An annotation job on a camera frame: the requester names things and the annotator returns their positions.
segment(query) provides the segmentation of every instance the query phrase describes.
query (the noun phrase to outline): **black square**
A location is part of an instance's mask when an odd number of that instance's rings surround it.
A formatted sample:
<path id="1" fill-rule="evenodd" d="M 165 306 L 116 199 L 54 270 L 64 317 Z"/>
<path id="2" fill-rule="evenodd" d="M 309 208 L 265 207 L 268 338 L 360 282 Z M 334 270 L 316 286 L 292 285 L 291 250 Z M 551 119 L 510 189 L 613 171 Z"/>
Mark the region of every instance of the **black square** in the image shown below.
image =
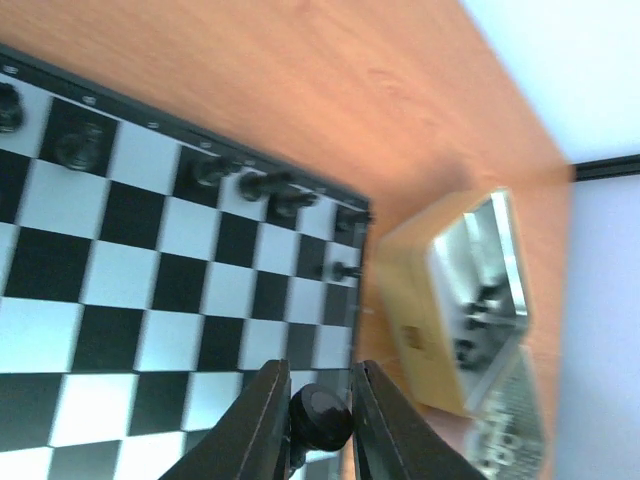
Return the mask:
<path id="1" fill-rule="evenodd" d="M 242 372 L 242 390 L 247 388 L 258 375 L 258 370 L 245 370 Z"/>
<path id="2" fill-rule="evenodd" d="M 211 155 L 192 148 L 182 147 L 180 150 L 180 161 L 178 163 L 176 181 L 173 186 L 173 196 L 216 208 L 218 206 L 220 185 L 205 188 L 198 184 L 193 177 L 194 163 L 203 158 L 210 159 L 212 157 Z"/>
<path id="3" fill-rule="evenodd" d="M 112 480 L 119 449 L 118 440 L 56 448 L 48 480 Z"/>
<path id="4" fill-rule="evenodd" d="M 85 306 L 72 371 L 133 370 L 142 314 L 128 308 Z"/>
<path id="5" fill-rule="evenodd" d="M 348 245 L 350 247 L 353 247 L 355 246 L 354 243 L 356 238 L 355 229 L 360 228 L 360 226 L 356 225 L 348 230 L 339 230 L 338 215 L 340 214 L 340 212 L 343 212 L 343 211 L 353 212 L 353 209 L 343 207 L 342 205 L 338 205 L 338 208 L 336 209 L 335 220 L 334 220 L 333 241 L 336 243 L 341 243 L 343 245 Z"/>
<path id="6" fill-rule="evenodd" d="M 0 222 L 14 223 L 31 159 L 0 150 Z"/>
<path id="7" fill-rule="evenodd" d="M 327 242 L 309 235 L 300 235 L 300 251 L 296 276 L 322 280 L 324 252 Z"/>
<path id="8" fill-rule="evenodd" d="M 161 254 L 152 308 L 198 313 L 206 270 L 205 260 Z"/>
<path id="9" fill-rule="evenodd" d="M 198 445 L 204 437 L 207 436 L 211 429 L 208 430 L 194 430 L 193 432 L 187 432 L 187 438 L 184 445 L 184 453 L 187 454 L 193 447 Z"/>
<path id="10" fill-rule="evenodd" d="M 315 325 L 289 324 L 286 359 L 291 370 L 311 370 L 315 338 Z"/>
<path id="11" fill-rule="evenodd" d="M 100 239 L 132 247 L 156 248 L 164 195 L 111 182 Z"/>
<path id="12" fill-rule="evenodd" d="M 349 307 L 349 295 L 352 291 L 352 288 L 343 285 L 327 284 L 323 321 L 325 325 L 353 326 L 355 312 L 347 310 Z"/>
<path id="13" fill-rule="evenodd" d="M 77 302 L 91 240 L 22 227 L 7 297 Z"/>
<path id="14" fill-rule="evenodd" d="M 297 188 L 288 188 L 284 193 L 297 193 L 300 190 Z M 295 230 L 298 225 L 298 212 L 293 217 L 283 217 L 278 214 L 275 207 L 276 196 L 272 195 L 269 197 L 269 204 L 267 205 L 267 223 L 271 223 L 272 225 L 277 225 L 282 228 L 288 228 L 289 230 Z"/>
<path id="15" fill-rule="evenodd" d="M 0 452 L 49 442 L 62 374 L 0 375 Z"/>
<path id="16" fill-rule="evenodd" d="M 141 373 L 129 435 L 180 430 L 188 380 L 187 372 Z"/>
<path id="17" fill-rule="evenodd" d="M 202 328 L 202 342 L 198 371 L 226 372 L 238 368 L 242 328 L 239 318 L 206 317 Z"/>
<path id="18" fill-rule="evenodd" d="M 277 273 L 258 272 L 251 318 L 284 320 L 289 277 Z"/>
<path id="19" fill-rule="evenodd" d="M 258 222 L 222 212 L 215 261 L 251 268 Z"/>
<path id="20" fill-rule="evenodd" d="M 97 125 L 102 130 L 97 145 L 98 163 L 90 171 L 104 177 L 109 166 L 118 122 L 59 98 L 53 99 L 39 158 L 52 163 L 60 163 L 56 156 L 56 147 L 60 140 L 67 135 L 82 134 L 88 123 Z"/>

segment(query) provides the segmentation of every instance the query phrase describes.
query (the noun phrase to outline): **chess pawn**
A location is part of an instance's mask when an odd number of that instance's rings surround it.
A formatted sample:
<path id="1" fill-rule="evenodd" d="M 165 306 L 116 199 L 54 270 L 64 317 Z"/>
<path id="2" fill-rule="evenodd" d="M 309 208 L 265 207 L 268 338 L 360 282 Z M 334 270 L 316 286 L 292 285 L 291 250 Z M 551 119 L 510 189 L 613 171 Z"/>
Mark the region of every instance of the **chess pawn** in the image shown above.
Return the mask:
<path id="1" fill-rule="evenodd" d="M 318 200 L 315 193 L 287 192 L 274 195 L 273 208 L 280 217 L 292 218 L 298 210 L 310 207 Z"/>
<path id="2" fill-rule="evenodd" d="M 456 339 L 454 342 L 454 350 L 458 367 L 461 370 L 473 371 L 480 368 L 482 356 L 475 342 L 466 339 Z"/>
<path id="3" fill-rule="evenodd" d="M 268 173 L 260 175 L 256 172 L 244 174 L 238 182 L 242 198 L 248 202 L 256 202 L 264 195 L 282 192 L 293 182 L 293 175 L 288 172 Z"/>
<path id="4" fill-rule="evenodd" d="M 241 168 L 242 162 L 232 155 L 201 157 L 193 162 L 192 173 L 199 186 L 212 188 L 217 187 L 223 177 L 238 173 Z"/>
<path id="5" fill-rule="evenodd" d="M 0 83 L 0 134 L 13 133 L 24 123 L 20 94 L 9 83 Z"/>
<path id="6" fill-rule="evenodd" d="M 355 210 L 338 210 L 336 217 L 336 230 L 348 232 L 356 225 L 368 224 L 373 220 L 373 215 L 369 211 L 357 212 Z"/>
<path id="7" fill-rule="evenodd" d="M 81 172 L 92 170 L 100 159 L 102 129 L 85 123 L 79 133 L 62 137 L 55 147 L 55 155 L 61 165 Z"/>
<path id="8" fill-rule="evenodd" d="M 336 282 L 341 282 L 347 277 L 360 278 L 362 269 L 360 267 L 347 267 L 342 262 L 335 262 L 331 267 L 331 278 Z"/>

